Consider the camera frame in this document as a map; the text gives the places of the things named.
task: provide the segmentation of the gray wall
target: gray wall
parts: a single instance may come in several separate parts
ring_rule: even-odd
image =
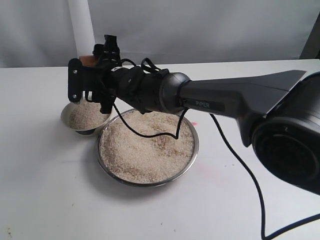
[[[0,67],[66,66],[104,34],[137,62],[297,59],[319,11],[320,0],[2,0]]]

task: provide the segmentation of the rice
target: rice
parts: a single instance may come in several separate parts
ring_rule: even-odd
[[[172,114],[142,115],[138,111],[127,113],[123,118],[144,135],[163,132],[175,135],[179,120]],[[100,156],[109,171],[120,179],[138,184],[157,183],[178,174],[190,162],[193,150],[194,138],[185,121],[176,140],[166,135],[140,137],[118,118],[103,132],[100,141]]]
[[[75,130],[94,129],[103,124],[109,117],[109,114],[100,112],[100,103],[81,101],[81,103],[72,110],[69,119],[69,126]]]

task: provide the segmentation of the white table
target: white table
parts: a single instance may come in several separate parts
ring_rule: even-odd
[[[193,80],[305,70],[319,60],[165,65]],[[258,240],[255,186],[225,147],[207,113],[190,110],[200,149],[193,167],[159,188],[129,187],[107,176],[94,157],[95,138],[67,129],[67,68],[0,69],[0,239]],[[117,101],[121,111],[128,105]],[[266,233],[320,212],[320,197],[269,173],[242,146],[233,119],[218,117],[231,145],[256,174],[265,197]],[[320,221],[279,240],[318,240]]]

